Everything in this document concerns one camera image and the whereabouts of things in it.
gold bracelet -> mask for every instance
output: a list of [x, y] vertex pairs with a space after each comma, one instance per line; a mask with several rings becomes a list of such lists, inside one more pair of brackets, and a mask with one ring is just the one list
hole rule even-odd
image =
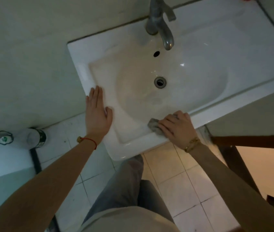
[[188, 146], [184, 149], [186, 153], [189, 153], [191, 150], [193, 150], [198, 144], [201, 143], [201, 140], [199, 138], [194, 138], [190, 140]]

hand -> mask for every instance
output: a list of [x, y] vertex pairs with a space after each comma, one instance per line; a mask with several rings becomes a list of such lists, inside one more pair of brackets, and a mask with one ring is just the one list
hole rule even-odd
[[87, 136], [99, 144], [108, 133], [112, 123], [112, 109], [104, 110], [103, 89], [99, 86], [91, 88], [90, 95], [86, 97], [85, 125]]
[[194, 138], [198, 138], [188, 113], [177, 111], [174, 115], [167, 115], [158, 122], [165, 136], [177, 147], [184, 150]]

red string bracelet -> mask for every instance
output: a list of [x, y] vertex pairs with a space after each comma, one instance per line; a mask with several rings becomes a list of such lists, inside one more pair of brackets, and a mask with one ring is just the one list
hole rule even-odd
[[97, 148], [97, 143], [96, 143], [96, 141], [94, 141], [93, 139], [90, 139], [90, 138], [86, 138], [86, 137], [82, 138], [82, 137], [80, 137], [80, 136], [77, 138], [77, 142], [78, 142], [78, 143], [82, 142], [83, 140], [91, 140], [92, 142], [94, 142], [94, 143], [95, 143], [95, 149], [94, 149], [94, 150], [96, 150], [96, 148]]

stainless steel faucet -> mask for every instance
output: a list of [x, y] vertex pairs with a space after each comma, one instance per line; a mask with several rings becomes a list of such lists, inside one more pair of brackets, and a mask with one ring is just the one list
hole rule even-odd
[[150, 15], [146, 25], [146, 31], [150, 35], [156, 35], [159, 32], [165, 50], [170, 50], [174, 46], [174, 37], [163, 19], [164, 12], [169, 22], [176, 19], [173, 9], [171, 9], [164, 0], [150, 1]]

leg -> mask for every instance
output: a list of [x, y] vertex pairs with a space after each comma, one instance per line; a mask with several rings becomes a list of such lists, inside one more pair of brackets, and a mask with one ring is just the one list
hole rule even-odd
[[94, 214], [110, 208], [137, 206], [142, 173], [141, 155], [124, 161], [96, 199], [83, 223]]
[[153, 211], [174, 223], [161, 196], [148, 180], [141, 180], [140, 182], [138, 206]]

